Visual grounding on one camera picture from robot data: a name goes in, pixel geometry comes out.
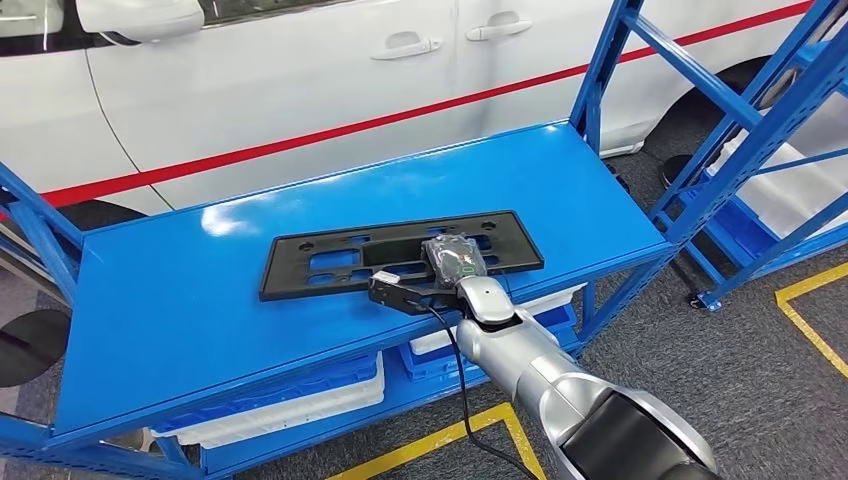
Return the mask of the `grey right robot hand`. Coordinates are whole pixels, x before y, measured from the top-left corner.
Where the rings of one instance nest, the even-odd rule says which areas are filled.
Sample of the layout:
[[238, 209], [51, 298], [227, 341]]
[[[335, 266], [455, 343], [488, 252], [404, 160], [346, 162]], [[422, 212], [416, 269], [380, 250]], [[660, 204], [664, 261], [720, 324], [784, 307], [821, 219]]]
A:
[[440, 289], [451, 289], [468, 277], [486, 276], [487, 266], [475, 239], [462, 234], [439, 234], [422, 243], [423, 252]]

